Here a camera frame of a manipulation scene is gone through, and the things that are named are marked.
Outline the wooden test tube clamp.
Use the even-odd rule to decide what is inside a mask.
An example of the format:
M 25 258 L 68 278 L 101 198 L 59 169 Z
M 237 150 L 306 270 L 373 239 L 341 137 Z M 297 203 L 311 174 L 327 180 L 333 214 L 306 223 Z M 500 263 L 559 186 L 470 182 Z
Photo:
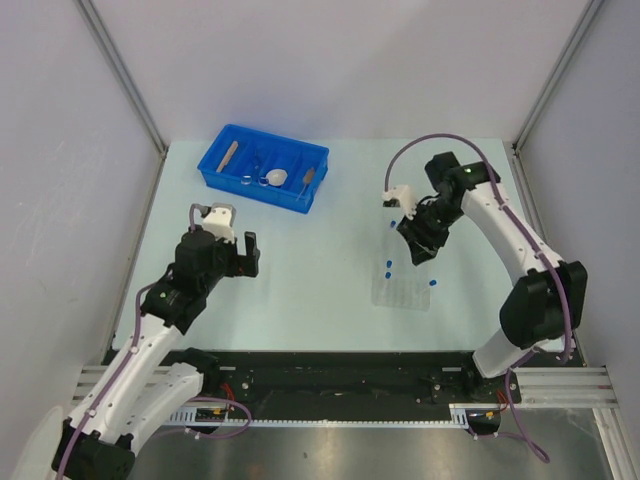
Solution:
M 218 167 L 216 169 L 217 173 L 221 173 L 224 171 L 224 169 L 232 159 L 233 155 L 237 151 L 238 147 L 239 147 L 239 142 L 237 140 L 234 140 L 229 146 L 229 148 L 227 149 L 227 151 L 225 152 L 223 158 L 220 160 L 220 163 L 218 164 Z

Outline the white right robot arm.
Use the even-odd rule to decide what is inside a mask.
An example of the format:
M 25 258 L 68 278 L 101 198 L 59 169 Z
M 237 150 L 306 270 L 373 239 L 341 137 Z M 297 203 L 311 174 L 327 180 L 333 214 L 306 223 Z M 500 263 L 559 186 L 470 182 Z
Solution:
M 502 261 L 512 290 L 499 310 L 500 327 L 472 355 L 474 368 L 461 376 L 463 393 L 484 401 L 497 389 L 498 376 L 529 352 L 561 339 L 562 358 L 571 354 L 571 336 L 580 325 L 587 271 L 550 248 L 511 207 L 499 175 L 485 160 L 462 165 L 451 152 L 425 166 L 434 195 L 417 198 L 408 185 L 387 186 L 387 206 L 404 216 L 397 226 L 413 265 L 434 259 L 451 226 L 469 218 Z

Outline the bristle test tube brush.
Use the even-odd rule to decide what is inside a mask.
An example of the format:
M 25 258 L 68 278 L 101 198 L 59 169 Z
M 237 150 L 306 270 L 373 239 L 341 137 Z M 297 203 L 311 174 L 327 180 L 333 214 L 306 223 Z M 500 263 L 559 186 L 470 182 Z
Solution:
M 310 186 L 313 178 L 315 175 L 315 168 L 311 167 L 309 168 L 306 173 L 304 174 L 303 178 L 302 178 L 302 188 L 296 198 L 296 200 L 300 200 L 301 197 L 305 194 L 307 188 Z

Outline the white porcelain evaporating dish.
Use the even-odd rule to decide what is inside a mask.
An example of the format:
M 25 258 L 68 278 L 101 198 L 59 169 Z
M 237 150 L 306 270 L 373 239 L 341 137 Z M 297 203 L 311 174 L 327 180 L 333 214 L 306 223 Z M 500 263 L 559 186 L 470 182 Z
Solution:
M 267 184 L 274 187 L 281 187 L 285 184 L 288 173 L 284 169 L 272 169 L 266 175 Z

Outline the clear plastic test tube rack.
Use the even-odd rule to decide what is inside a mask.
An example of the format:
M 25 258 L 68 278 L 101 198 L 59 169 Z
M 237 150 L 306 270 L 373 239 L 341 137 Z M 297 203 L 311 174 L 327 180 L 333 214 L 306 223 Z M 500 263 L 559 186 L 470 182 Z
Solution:
M 392 261 L 391 268 L 386 267 L 387 260 Z M 384 276 L 387 271 L 392 273 L 390 279 Z M 373 261 L 371 301 L 381 307 L 428 311 L 431 302 L 430 280 L 424 267 L 412 264 L 404 244 L 392 253 L 383 246 Z

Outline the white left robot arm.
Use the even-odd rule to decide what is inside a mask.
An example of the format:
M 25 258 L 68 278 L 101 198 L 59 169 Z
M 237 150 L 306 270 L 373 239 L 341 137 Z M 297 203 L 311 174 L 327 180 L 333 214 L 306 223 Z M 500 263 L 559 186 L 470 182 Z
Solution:
M 91 391 L 62 425 L 51 468 L 59 479 L 124 479 L 143 446 L 183 404 L 214 397 L 221 387 L 218 360 L 190 348 L 147 386 L 174 345 L 205 310 L 223 278 L 258 274 L 256 235 L 244 235 L 246 252 L 201 227 L 185 233 L 174 260 L 135 297 L 129 339 Z

